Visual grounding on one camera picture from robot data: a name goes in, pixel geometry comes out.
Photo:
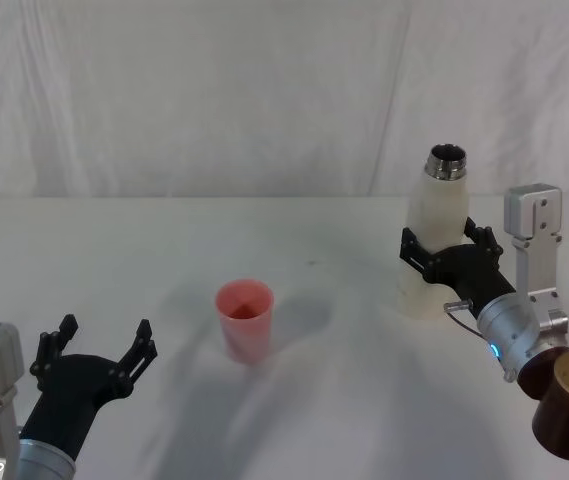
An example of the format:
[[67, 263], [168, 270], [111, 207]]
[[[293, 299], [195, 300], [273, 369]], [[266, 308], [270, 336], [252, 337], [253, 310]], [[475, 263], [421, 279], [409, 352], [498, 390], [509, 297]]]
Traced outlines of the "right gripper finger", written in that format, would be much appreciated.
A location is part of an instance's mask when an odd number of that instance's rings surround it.
[[417, 271], [426, 283], [436, 283], [437, 255], [427, 251], [408, 227], [402, 230], [399, 257]]
[[491, 260], [498, 260], [503, 254], [503, 248], [498, 244], [490, 226], [478, 226], [468, 217], [464, 227], [464, 235]]

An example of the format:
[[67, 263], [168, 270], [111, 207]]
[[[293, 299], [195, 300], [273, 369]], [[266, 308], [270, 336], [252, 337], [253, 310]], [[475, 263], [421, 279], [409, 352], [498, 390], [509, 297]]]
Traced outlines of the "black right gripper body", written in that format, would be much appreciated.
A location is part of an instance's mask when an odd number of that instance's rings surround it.
[[426, 282], [441, 284], [455, 291], [461, 300], [471, 302], [471, 314], [479, 316], [493, 300], [515, 292], [502, 275], [500, 246], [457, 245], [432, 254], [427, 260]]

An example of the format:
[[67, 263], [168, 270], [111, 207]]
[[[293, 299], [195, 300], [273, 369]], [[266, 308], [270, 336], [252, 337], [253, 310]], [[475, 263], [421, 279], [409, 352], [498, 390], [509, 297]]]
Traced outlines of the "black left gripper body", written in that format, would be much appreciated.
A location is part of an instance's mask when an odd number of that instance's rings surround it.
[[45, 443], [72, 459], [79, 456], [98, 411], [131, 394], [131, 378], [117, 362], [74, 354], [35, 362], [40, 397], [20, 438]]

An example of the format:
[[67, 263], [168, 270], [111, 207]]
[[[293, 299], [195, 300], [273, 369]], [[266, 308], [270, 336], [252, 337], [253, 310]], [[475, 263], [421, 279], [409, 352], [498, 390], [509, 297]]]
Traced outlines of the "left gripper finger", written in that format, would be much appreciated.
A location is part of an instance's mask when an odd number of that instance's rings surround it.
[[132, 346], [109, 372], [109, 386], [113, 399], [130, 396], [137, 380], [158, 356], [152, 336], [150, 321], [142, 319]]
[[61, 357], [77, 330], [76, 317], [73, 314], [66, 314], [56, 331], [40, 334], [36, 357], [29, 368], [30, 374], [37, 380], [37, 388], [40, 391], [43, 390], [44, 380], [52, 370], [53, 363]]

